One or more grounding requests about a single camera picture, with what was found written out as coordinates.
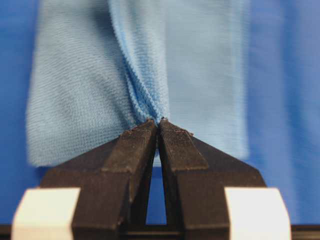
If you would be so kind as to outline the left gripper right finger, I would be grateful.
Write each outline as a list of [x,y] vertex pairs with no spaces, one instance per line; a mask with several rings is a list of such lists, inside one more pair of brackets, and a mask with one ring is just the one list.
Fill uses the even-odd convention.
[[167,222],[186,240],[289,240],[280,191],[260,172],[162,119],[159,123]]

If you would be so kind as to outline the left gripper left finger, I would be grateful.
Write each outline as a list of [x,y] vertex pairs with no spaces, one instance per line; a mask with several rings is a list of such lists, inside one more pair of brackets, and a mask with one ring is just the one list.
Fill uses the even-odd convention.
[[157,126],[152,119],[49,169],[14,214],[13,240],[115,240],[144,222]]

